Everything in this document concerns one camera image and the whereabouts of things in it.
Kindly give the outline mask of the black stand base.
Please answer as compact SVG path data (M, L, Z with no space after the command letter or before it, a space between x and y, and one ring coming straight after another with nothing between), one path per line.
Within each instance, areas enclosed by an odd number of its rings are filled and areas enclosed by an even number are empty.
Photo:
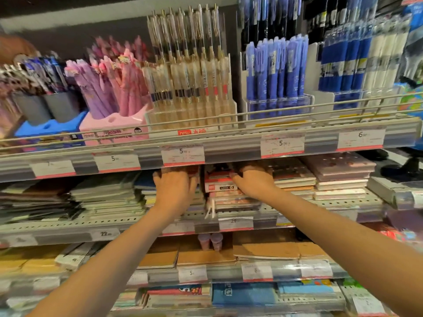
M407 154L408 158L403 164L393 159L396 164L383 166L381 175L396 182L423 182L423 149L401 147L399 151Z

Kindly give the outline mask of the stack of dark notebooks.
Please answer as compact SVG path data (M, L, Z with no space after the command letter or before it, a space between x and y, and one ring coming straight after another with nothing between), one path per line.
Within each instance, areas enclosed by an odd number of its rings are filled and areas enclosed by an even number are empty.
M69 221L82 212L71 190L83 177L0 182L0 224Z

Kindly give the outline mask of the stack of mauve notebooks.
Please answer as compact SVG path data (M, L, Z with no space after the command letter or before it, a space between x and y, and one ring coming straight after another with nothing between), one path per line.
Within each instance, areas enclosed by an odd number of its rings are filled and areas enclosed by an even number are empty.
M356 152L307 155L300 158L316 177L315 201L362 199L376 163Z

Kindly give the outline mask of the red blue cartoon notebook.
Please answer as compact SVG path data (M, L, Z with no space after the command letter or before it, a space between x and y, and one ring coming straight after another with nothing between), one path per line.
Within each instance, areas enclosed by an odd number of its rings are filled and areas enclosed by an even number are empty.
M160 286L146 291L145 309L185 309L212 306L211 284Z

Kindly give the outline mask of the row of hanging dark pens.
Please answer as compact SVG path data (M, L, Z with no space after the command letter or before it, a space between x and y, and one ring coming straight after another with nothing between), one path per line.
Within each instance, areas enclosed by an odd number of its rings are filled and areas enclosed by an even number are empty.
M297 34L302 0L238 0L241 51L265 38L291 39Z

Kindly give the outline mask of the light blue notebook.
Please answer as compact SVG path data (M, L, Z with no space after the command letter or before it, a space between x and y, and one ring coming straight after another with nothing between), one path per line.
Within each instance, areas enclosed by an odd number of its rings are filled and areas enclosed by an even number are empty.
M291 282L277 282L276 288L282 298L304 300L339 300L341 289L331 279L307 279Z

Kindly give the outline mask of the pink pen display box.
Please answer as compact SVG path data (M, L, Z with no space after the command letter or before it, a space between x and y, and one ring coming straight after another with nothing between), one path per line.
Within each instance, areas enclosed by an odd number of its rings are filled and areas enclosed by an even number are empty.
M149 136L145 113L149 109L150 105L147 104L132 116L113 113L103 119L94 119L88 112L79 130L87 146L146 140Z

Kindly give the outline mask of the metal shelf guard rail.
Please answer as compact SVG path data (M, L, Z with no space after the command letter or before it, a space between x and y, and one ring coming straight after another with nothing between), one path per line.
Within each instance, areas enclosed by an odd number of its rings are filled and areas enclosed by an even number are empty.
M118 113L94 119L90 112L75 120L50 120L30 126L23 122L15 132L0 137L0 158L47 153L65 149L99 148L147 140L227 135L242 132L304 130L322 126L370 125L392 120L401 113L423 110L423 90L406 92L403 86L388 89L331 93L311 91L299 97L262 101L234 101L217 106L164 100L149 102L131 117Z

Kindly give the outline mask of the stack of grey green notebooks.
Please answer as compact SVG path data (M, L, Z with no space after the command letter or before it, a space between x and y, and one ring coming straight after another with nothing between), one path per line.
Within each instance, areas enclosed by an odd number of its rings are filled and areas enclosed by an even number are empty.
M145 199L134 185L141 171L88 176L70 191L83 212L79 218L112 218L145 214Z

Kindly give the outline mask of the bunch of pink pens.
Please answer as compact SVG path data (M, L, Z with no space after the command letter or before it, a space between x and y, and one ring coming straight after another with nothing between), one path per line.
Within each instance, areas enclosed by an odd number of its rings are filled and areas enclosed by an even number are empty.
M99 118L113 113L131 117L145 106L143 96L148 95L142 64L150 53L140 36L124 44L113 36L95 37L87 48L91 69L90 83L100 100Z

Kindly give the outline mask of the row of white pens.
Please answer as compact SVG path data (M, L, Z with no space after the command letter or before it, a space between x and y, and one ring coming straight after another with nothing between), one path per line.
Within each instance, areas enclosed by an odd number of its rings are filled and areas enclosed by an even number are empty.
M375 19L362 89L368 98L394 94L395 78L410 31L412 14Z

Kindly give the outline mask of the brown kraft notebook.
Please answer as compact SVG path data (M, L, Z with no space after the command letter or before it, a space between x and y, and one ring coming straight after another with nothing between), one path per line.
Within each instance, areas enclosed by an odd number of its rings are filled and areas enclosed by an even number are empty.
M247 243L233 246L238 258L255 260L324 259L329 255L312 242Z
M193 265L232 265L237 259L232 249L179 251L177 266Z
M148 270L148 269L173 268L175 267L177 263L178 253L179 253L178 250L147 253L138 264L137 269Z

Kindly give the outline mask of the row of blue capped pens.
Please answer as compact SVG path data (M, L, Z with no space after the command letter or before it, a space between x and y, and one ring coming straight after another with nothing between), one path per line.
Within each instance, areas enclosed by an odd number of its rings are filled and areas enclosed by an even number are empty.
M318 90L335 95L334 110L356 108L373 38L374 20L342 24L325 34Z

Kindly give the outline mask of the white wrapped packet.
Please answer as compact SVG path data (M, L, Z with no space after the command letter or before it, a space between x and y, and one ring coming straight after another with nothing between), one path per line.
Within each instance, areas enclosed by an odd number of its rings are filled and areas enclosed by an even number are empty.
M65 248L55 258L55 264L69 271L77 270L95 242L74 243Z

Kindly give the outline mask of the row of beige clear pens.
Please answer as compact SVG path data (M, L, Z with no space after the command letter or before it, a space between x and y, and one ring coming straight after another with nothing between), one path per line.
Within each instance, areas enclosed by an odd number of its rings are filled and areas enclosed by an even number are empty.
M217 4L153 12L147 26L156 58L143 68L150 110L216 107L233 100L225 21Z

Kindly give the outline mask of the bunch of dark patterned pens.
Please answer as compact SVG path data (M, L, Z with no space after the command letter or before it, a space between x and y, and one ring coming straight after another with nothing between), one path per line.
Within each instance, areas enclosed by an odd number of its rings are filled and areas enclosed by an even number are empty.
M41 96L72 90L64 68L64 60L54 51L37 57L22 54L16 63L0 64L0 96Z

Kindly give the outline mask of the person's right forearm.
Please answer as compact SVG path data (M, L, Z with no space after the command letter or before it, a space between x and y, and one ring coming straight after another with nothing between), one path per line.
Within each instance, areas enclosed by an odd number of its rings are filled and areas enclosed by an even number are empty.
M423 317L423 254L280 188L259 194L400 317Z

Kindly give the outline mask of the bunch of purple pens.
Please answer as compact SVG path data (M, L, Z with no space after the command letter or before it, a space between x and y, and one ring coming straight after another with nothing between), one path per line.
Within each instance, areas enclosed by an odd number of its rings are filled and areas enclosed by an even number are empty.
M67 60L65 72L76 81L94 119L103 119L116 112L114 99L101 85L100 74L85 60Z

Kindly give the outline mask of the stack of floral notebooks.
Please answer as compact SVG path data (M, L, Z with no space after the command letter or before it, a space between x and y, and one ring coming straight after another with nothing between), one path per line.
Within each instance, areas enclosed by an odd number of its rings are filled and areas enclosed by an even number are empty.
M277 187L305 200L314 198L317 178L299 158L269 159L262 161L262 165L272 170Z

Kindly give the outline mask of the stack of pink patterned notebooks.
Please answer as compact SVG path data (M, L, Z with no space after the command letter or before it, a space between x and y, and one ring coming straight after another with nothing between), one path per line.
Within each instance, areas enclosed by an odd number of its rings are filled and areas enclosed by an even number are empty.
M261 202L244 194L241 190L210 192L206 203L205 218L214 218L218 210L254 208Z

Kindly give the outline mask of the stack of blue notebooks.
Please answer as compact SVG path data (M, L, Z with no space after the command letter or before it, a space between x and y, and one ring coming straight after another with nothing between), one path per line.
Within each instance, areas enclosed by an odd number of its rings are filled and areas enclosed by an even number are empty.
M153 179L153 174L156 171L142 170L134 181L134 189L144 197L146 208L152 208L156 202L156 185Z

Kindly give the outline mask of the red white packet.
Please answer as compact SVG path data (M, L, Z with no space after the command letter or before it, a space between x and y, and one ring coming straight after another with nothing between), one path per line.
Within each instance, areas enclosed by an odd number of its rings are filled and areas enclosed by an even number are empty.
M231 174L233 170L229 171L211 171L204 174L204 188L206 193L235 191L238 186L233 182Z

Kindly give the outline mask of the blue pen display base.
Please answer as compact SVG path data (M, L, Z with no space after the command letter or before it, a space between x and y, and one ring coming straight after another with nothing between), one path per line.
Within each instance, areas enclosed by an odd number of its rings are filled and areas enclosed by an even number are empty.
M55 119L51 119L43 124L32 126L28 121L25 121L16 130L14 137L19 138L17 141L18 145L53 143L47 146L24 147L24 152L83 147L85 146L85 142L82 141L82 135L75 133L80 132L80 124L87 113L87 110L82 111L77 117L65 123L60 123Z

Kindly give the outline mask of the white perforated metal shelf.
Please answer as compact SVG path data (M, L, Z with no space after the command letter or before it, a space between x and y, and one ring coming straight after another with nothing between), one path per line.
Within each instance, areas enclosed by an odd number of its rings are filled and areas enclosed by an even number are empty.
M310 202L359 223L382 221L390 206L373 192L366 191L367 195L362 199ZM232 217L252 216L255 230L293 227L288 219L266 204L261 204L259 208L225 209L218 212L215 218L205 218L205 215L203 210L188 210L175 221L193 221L196 234L220 232L218 219ZM0 225L0 249L91 242L91 229L118 228L122 233L140 218L141 216L117 216L4 224Z

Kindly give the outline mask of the stack of yellow notebooks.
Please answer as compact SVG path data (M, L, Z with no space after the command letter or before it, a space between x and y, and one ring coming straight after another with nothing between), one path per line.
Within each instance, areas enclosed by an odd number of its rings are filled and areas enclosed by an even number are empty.
M0 249L0 278L64 273L55 262L67 245L39 245Z

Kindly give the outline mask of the grey wrapped notebook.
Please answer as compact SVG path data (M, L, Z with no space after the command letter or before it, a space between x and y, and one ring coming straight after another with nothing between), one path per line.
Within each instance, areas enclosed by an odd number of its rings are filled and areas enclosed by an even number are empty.
M423 181L394 182L370 177L367 188L397 210L423 210Z

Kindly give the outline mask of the white pen display box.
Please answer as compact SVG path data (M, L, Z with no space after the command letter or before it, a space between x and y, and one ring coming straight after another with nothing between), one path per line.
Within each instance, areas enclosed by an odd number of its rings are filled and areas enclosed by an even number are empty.
M238 128L234 100L195 109L193 106L174 111L147 111L145 114L150 139L217 133Z

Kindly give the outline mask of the grey pen cup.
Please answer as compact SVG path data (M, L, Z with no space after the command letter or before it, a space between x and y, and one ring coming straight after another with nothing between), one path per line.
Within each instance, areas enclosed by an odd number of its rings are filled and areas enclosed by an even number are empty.
M39 126L53 119L42 96L17 93L13 94L12 97L31 126Z
M43 98L53 118L59 123L66 123L80 114L80 103L73 91L45 94Z

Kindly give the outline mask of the white red price tag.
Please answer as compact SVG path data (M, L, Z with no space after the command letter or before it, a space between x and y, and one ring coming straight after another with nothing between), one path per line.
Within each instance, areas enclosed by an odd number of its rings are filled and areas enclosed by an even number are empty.
M245 231L254 229L254 220L252 216L219 218L220 232Z
M202 144L168 145L161 148L163 166L191 166L205 164Z
M161 233L162 236L195 234L193 221L175 221L169 224Z
M206 265L178 267L177 270L180 284L200 284L209 280Z
M372 296L353 297L353 305L356 309L358 317L387 317L381 301Z
M120 234L118 228L102 228L102 229L91 229L89 231L93 242L97 241L111 241L116 239Z
M334 274L327 259L299 260L302 279L333 278Z
M144 270L135 270L126 284L128 287L146 287L148 286L148 272Z
M262 159L302 154L305 151L305 133L268 134L261 137Z
M139 157L133 152L96 153L93 159L100 174L141 170Z
M71 160L45 161L29 164L36 179L75 176L76 170Z
M383 148L386 128L351 129L339 133L337 152Z
M273 272L269 261L241 264L243 282L273 282Z

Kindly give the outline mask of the person's left forearm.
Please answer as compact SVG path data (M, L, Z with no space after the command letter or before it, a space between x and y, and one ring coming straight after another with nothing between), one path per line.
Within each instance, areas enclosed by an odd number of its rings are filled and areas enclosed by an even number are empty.
M153 242L189 204L155 205L26 317L106 317Z

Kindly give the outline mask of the clear shelf price strip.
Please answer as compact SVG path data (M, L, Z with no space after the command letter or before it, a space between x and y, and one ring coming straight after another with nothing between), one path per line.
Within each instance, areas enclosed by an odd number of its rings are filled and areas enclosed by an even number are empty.
M283 134L304 134L304 152L297 155L335 153L339 136L349 130L363 131L385 129L382 143L384 148L410 147L423 132L423 121L419 117L397 114L391 119L354 122L346 125L318 125L303 129L281 130ZM157 138L123 144L106 144L93 147L74 147L42 152L0 155L0 182L34 180L36 175L32 165L70 161L74 173L94 175L99 173L95 156L137 155L140 169L157 169L163 166L161 149L165 146L202 146L205 163L225 163L257 160L261 158L261 141L264 135L280 133L277 128L269 131L261 129L238 129L229 133L202 133L199 135Z

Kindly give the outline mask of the person's right hand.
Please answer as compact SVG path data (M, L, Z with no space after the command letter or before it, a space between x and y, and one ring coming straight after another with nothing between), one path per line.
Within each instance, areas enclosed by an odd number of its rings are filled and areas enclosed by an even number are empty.
M260 162L251 161L240 164L240 168L233 173L246 179L247 189L241 190L244 194L268 205L283 192L275 185L272 170L264 167Z

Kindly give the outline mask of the person's left hand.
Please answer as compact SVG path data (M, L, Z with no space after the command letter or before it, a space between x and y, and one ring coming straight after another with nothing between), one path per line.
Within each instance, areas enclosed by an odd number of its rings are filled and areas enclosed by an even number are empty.
M189 167L163 168L153 174L156 185L155 213L168 220L179 218L191 205L195 195L189 194Z

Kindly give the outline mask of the dark blue notebook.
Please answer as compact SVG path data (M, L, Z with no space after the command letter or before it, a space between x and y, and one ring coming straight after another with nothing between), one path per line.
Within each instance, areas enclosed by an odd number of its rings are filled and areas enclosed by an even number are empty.
M269 306L277 303L273 283L215 283L212 285L212 305Z

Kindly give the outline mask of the row of black pens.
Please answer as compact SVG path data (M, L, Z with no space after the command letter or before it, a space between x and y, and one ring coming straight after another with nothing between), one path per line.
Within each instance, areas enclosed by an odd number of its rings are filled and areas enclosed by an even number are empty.
M346 23L348 0L307 0L304 20L309 44L324 40L325 32Z

